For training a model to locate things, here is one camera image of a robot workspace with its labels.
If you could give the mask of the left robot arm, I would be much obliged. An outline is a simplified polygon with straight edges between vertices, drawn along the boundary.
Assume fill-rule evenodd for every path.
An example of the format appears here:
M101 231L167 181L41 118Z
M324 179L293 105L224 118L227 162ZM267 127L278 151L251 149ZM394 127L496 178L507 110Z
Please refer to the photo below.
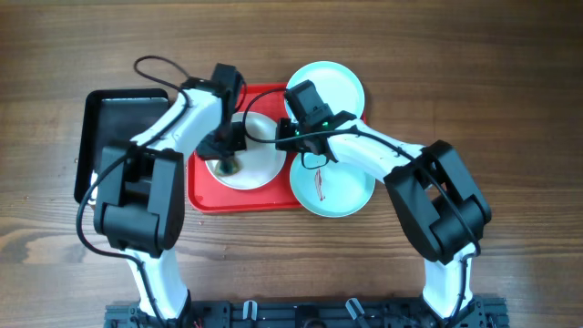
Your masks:
M172 107L150 128L102 150L101 171L88 188L97 197L94 229L111 247L108 257L130 265L140 293L136 326L189 327L190 292L174 246L185 217L185 163L194 152L218 160L228 174L246 148L232 122L245 86L234 66L218 64L209 79L188 77Z

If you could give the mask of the green sponge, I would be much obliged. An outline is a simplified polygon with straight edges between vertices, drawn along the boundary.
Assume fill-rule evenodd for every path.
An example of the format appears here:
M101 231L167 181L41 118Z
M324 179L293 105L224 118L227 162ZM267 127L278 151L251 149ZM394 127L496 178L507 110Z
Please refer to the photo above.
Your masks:
M237 174L241 169L241 164L236 157L220 159L215 164L213 173L217 177L228 177Z

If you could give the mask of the light blue plate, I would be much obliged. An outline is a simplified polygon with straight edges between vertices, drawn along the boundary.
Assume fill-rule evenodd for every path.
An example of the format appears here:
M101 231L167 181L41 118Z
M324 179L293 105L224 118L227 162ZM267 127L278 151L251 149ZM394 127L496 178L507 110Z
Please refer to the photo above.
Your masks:
M324 126L331 126L334 117L342 111L362 118L365 108L364 89L359 78L348 67L332 61L317 61L297 70L288 81L287 89L292 89L301 82L309 80L328 105L330 115L322 121Z
M328 218L346 217L363 208L373 196L375 182L362 169L335 163L324 155L298 154L290 169L296 200L306 210Z

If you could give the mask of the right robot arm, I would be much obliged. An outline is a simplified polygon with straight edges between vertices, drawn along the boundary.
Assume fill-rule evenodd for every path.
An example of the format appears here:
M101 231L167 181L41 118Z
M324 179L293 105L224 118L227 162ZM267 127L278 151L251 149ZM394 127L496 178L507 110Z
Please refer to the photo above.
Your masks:
M449 143L408 144L333 113L310 80L285 89L292 118L277 127L276 147L348 164L381 181L404 235L425 260L423 299L444 327L468 314L471 261L492 212L465 163Z

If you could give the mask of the white plate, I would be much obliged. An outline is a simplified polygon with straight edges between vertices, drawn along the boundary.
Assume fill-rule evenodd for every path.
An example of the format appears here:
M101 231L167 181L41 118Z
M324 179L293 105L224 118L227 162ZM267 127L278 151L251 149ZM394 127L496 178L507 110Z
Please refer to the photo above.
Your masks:
M246 117L246 129L255 138L275 139L277 123L256 112ZM254 190L272 181L281 171L286 160L286 152L277 150L272 143L263 144L245 138L246 150L235 153L238 170L234 174L218 174L217 160L206 161L211 176L220 184L235 190Z

